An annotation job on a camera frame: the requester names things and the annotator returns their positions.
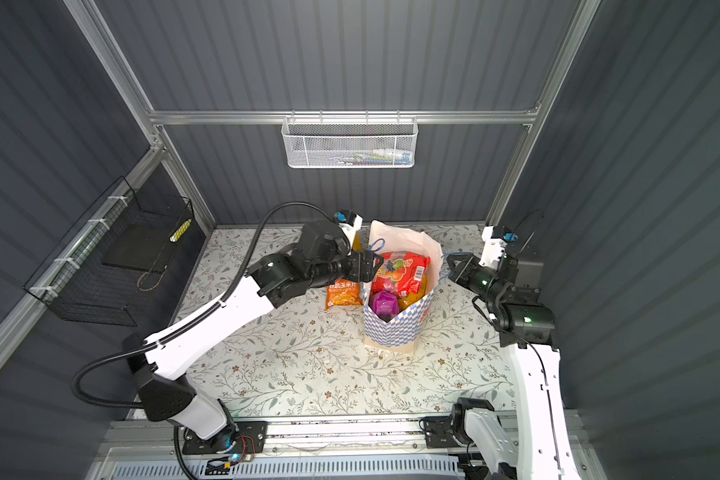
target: yellow package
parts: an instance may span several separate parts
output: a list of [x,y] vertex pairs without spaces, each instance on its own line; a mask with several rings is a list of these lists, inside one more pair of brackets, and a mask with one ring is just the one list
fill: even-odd
[[398,298],[398,305],[400,305],[400,311],[403,312],[405,309],[420,301],[424,294],[427,292],[427,274],[422,275],[422,284],[418,288],[417,293],[411,293],[404,298]]
[[328,285],[326,310],[334,305],[362,305],[360,285],[344,279],[336,280],[333,285]]

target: red snack package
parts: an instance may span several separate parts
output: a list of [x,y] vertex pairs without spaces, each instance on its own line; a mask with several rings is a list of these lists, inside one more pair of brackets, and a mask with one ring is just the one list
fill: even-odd
[[397,298],[418,293],[429,258],[410,252],[391,252],[382,256],[384,264],[373,279],[371,293],[386,290]]

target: black cable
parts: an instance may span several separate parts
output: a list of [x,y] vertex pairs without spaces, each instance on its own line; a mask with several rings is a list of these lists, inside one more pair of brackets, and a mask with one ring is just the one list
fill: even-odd
[[[438,418],[437,420],[431,420],[431,417],[424,417],[424,418],[420,418],[420,419],[418,420],[418,427],[419,427],[419,429],[421,429],[424,433],[427,433],[427,432],[429,432],[429,433],[437,433],[436,430],[427,430],[426,428],[422,427],[422,422],[423,422],[424,420],[426,420],[427,422],[433,423],[433,424],[435,424],[435,425],[438,425],[438,424],[448,423],[448,420],[450,420],[450,417],[442,417],[442,418]],[[453,429],[451,429],[451,428],[448,428],[448,429],[443,428],[443,432],[448,432],[448,433],[451,433],[451,434],[452,434],[452,433],[453,433]]]
[[[332,218],[328,216],[326,212],[321,210],[319,207],[309,204],[307,202],[285,202],[284,204],[280,204],[277,206],[274,206],[270,209],[269,212],[266,213],[266,215],[262,218],[262,220],[259,222],[258,227],[256,228],[256,232],[253,234],[253,238],[251,239],[251,243],[248,246],[248,251],[246,252],[246,255],[243,257],[242,262],[240,263],[240,268],[237,271],[237,274],[235,275],[234,279],[232,279],[232,282],[230,283],[230,286],[226,289],[226,291],[221,295],[221,302],[226,302],[232,294],[235,292],[235,289],[237,288],[238,283],[240,283],[240,280],[242,279],[242,276],[245,274],[246,269],[248,268],[248,263],[251,261],[251,256],[253,256],[253,251],[256,249],[256,244],[259,242],[259,237],[261,235],[262,230],[264,230],[264,226],[266,225],[267,221],[269,221],[269,217],[271,217],[275,212],[280,210],[281,208],[285,208],[286,206],[308,206],[310,208],[313,208],[314,210],[317,210],[322,214],[325,218],[332,221]],[[174,340],[178,336],[182,335],[184,332],[187,332],[189,329],[193,328],[195,325],[200,323],[201,321],[208,318],[209,315],[216,312],[220,307],[219,302],[213,303],[211,307],[206,310],[205,312],[198,315],[197,318],[192,320],[191,322],[187,323],[186,325],[182,326],[179,329],[174,330],[173,332],[169,333],[168,335],[164,336],[160,339],[160,343],[163,345],[165,343],[170,342],[171,340]],[[91,370],[95,370],[99,368],[100,366],[104,366],[107,363],[112,363],[117,360],[124,360],[131,358],[132,356],[136,355],[142,355],[150,350],[154,350],[157,348],[157,343],[149,343],[147,345],[144,345],[138,349],[130,350],[127,352],[118,352],[113,355],[109,355],[103,358],[100,358],[98,360],[93,360],[92,362],[88,363],[87,365],[83,366],[80,370],[78,370],[74,376],[72,377],[72,384],[70,388],[72,389],[72,393],[83,402],[89,403],[91,405],[101,406],[101,407],[110,407],[110,408],[144,408],[144,405],[141,402],[123,402],[119,400],[110,400],[108,398],[99,398],[96,396],[92,396],[91,394],[86,393],[82,387],[80,386],[80,382],[82,381],[83,377],[85,377],[88,372]]]
[[475,310],[477,310],[477,311],[483,316],[483,318],[486,319],[486,321],[488,321],[488,323],[489,323],[493,328],[495,328],[496,330],[499,330],[500,332],[506,333],[507,335],[512,335],[514,338],[518,339],[518,340],[521,341],[522,343],[525,343],[525,344],[528,345],[531,349],[534,350],[534,353],[536,353],[536,356],[539,357],[539,363],[541,363],[541,373],[544,374],[544,384],[545,384],[545,385],[549,385],[549,384],[547,383],[547,371],[546,371],[546,369],[544,368],[544,360],[541,359],[541,355],[539,355],[539,351],[536,350],[536,347],[534,346],[534,344],[533,344],[533,343],[528,343],[528,341],[525,340],[523,337],[518,336],[518,335],[515,335],[514,333],[509,332],[509,331],[507,331],[507,330],[504,330],[503,328],[501,328],[501,327],[499,326],[498,323],[491,321],[490,318],[489,318],[488,316],[486,316],[485,313],[483,313],[482,309],[481,309],[481,308],[478,306],[478,304],[476,303],[478,300],[482,300],[483,302],[485,302],[485,300],[484,300],[480,295],[475,295],[474,298],[472,299],[472,306],[474,307]]
[[[512,230],[512,233],[513,233],[513,234],[517,234],[517,233],[518,233],[518,229],[520,228],[520,225],[522,225],[523,222],[525,222],[525,221],[528,219],[529,216],[535,214],[536,212],[541,212],[541,211],[542,211],[541,208],[536,208],[536,209],[533,209],[533,210],[531,210],[530,212],[528,212],[523,218],[520,219],[520,221],[518,222],[518,224],[515,226],[514,230]],[[542,212],[540,218],[544,218],[544,213],[543,213],[543,212]]]
[[176,461],[179,463],[179,468],[186,475],[189,480],[199,480],[198,477],[190,472],[190,469],[184,463],[184,457],[181,456],[181,446],[179,445],[179,427],[173,426],[173,451],[176,452]]

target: ventilation grille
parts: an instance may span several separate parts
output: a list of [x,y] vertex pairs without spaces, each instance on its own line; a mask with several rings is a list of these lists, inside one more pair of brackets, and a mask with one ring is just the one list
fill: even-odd
[[[410,454],[379,456],[341,456],[314,458],[256,458],[230,470],[226,475],[204,475],[207,460],[186,460],[198,478],[339,478],[342,476],[429,475],[430,478],[464,478],[458,458],[445,455]],[[178,464],[171,460],[118,462],[113,480],[160,478],[184,480]]]

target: yellow sticker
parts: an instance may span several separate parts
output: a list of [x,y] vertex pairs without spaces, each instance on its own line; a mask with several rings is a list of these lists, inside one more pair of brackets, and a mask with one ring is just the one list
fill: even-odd
[[173,232],[173,235],[170,236],[170,241],[177,242],[179,238],[181,238],[182,235],[184,235],[184,232],[186,232],[186,229],[190,228],[190,224],[192,224],[192,219],[187,220],[184,222],[182,226],[179,227],[178,230]]

